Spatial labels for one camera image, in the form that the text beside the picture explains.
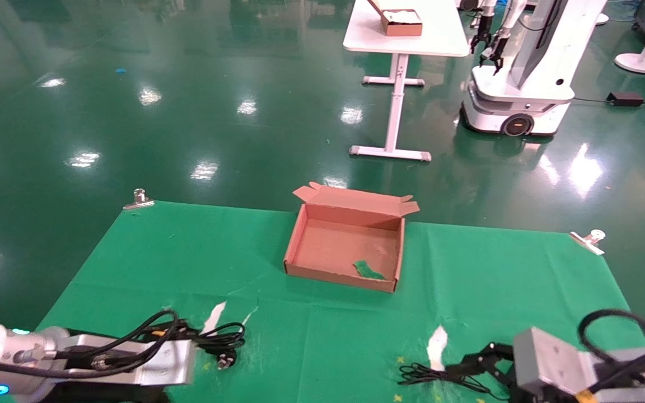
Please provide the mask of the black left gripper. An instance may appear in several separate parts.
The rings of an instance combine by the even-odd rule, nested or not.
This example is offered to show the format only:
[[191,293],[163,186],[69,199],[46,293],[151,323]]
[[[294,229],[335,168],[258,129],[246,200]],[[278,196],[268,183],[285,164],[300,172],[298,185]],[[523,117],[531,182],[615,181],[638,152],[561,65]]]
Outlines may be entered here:
[[171,402],[165,387],[126,383],[59,383],[42,402]]

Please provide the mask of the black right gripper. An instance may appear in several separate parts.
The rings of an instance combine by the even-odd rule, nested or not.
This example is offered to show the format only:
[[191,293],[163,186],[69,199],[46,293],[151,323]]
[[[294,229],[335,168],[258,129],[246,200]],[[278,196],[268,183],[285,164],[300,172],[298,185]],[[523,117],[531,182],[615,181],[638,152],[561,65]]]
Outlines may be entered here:
[[478,357],[465,357],[462,362],[446,367],[446,372],[458,377],[489,373],[500,385],[508,388],[509,402],[547,402],[539,379],[519,380],[514,373],[502,372],[497,367],[499,362],[514,362],[514,359],[512,345],[490,342]]

